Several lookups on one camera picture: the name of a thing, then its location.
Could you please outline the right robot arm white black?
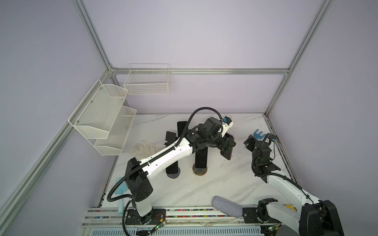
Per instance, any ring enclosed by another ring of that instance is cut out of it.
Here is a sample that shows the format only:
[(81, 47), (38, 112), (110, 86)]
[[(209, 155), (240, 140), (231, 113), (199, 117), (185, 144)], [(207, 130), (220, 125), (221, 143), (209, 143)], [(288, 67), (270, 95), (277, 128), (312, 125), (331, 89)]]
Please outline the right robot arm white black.
[(275, 219), (301, 236), (342, 236), (343, 227), (336, 206), (330, 200), (321, 200), (298, 183), (284, 175), (273, 163), (271, 145), (276, 136), (267, 133), (262, 140), (250, 135), (244, 145), (252, 153), (254, 175), (279, 191), (289, 205), (275, 198), (258, 203), (257, 215), (261, 222)]

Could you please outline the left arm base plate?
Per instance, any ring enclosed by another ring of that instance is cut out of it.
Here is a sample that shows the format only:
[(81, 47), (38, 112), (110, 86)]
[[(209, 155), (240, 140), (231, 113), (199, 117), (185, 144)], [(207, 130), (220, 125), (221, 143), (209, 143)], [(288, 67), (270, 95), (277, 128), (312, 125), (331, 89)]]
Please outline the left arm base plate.
[(129, 225), (157, 225), (165, 219), (166, 210), (163, 208), (153, 208), (150, 213), (140, 216), (136, 209), (130, 209), (125, 216), (125, 224)]

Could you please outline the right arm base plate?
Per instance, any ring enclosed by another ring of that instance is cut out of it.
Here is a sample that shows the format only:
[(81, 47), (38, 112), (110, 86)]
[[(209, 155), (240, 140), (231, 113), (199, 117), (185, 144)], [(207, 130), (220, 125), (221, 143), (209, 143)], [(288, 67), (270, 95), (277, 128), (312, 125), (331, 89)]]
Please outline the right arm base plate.
[(243, 207), (243, 218), (246, 224), (274, 224), (281, 223), (280, 221), (271, 218), (266, 210), (260, 211), (257, 206), (255, 207)]

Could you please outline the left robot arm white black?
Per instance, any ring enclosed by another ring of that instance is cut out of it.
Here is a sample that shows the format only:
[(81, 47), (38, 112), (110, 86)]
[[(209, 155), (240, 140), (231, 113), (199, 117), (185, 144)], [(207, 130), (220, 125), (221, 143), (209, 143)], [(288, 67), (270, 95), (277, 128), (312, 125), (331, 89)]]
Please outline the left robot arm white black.
[[(202, 110), (213, 111), (217, 117), (209, 117), (204, 123), (189, 128), (194, 116)], [(139, 216), (150, 215), (153, 211), (149, 199), (153, 192), (150, 181), (173, 163), (206, 148), (217, 148), (224, 158), (230, 159), (236, 145), (234, 137), (228, 133), (232, 126), (232, 119), (222, 117), (214, 108), (196, 109), (185, 122), (181, 134), (175, 135), (170, 145), (142, 160), (134, 157), (128, 161), (125, 175), (110, 189), (107, 201), (129, 198), (134, 201)]]

